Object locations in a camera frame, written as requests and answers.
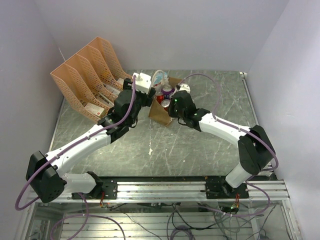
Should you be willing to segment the purple soda can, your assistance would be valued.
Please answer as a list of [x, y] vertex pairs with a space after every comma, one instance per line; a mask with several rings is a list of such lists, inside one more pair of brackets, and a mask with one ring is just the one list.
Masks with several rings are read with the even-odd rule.
[[170, 84], [165, 84], [162, 86], [161, 92], [166, 99], [169, 99], [170, 95], [174, 92], [174, 88]]

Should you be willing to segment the canvas bag brown printed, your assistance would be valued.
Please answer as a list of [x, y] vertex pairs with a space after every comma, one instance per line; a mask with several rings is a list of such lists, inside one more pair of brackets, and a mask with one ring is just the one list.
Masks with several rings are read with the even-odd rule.
[[[154, 80], [158, 79], [162, 80], [164, 77], [166, 77], [167, 83], [170, 84], [173, 88], [182, 80], [180, 78], [168, 76], [163, 70], [156, 70], [151, 78], [151, 82], [154, 83]], [[173, 118], [168, 115], [168, 112], [157, 101], [156, 96], [152, 101], [148, 117], [165, 127], [168, 127], [173, 121]]]

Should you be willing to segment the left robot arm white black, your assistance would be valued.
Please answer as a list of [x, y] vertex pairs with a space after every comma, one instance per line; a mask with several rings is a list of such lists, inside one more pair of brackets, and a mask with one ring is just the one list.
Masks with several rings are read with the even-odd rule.
[[126, 78], [123, 90], [114, 101], [108, 114], [90, 130], [46, 154], [34, 152], [29, 160], [26, 180], [43, 203], [50, 203], [62, 193], [83, 193], [91, 199], [102, 193], [102, 182], [94, 173], [69, 174], [68, 171], [81, 159], [108, 146], [133, 129], [143, 107], [151, 106], [155, 89], [151, 77], [133, 74], [134, 82]]

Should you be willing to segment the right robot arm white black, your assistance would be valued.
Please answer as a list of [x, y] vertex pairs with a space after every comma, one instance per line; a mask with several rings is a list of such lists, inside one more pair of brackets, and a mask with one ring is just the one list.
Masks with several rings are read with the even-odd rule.
[[183, 120], [183, 125], [191, 129], [215, 135], [237, 147], [239, 163], [221, 181], [220, 192], [226, 198], [233, 197], [242, 183], [262, 172], [276, 158], [263, 127], [237, 125], [215, 116], [209, 110], [197, 108], [185, 90], [171, 96], [168, 114]]

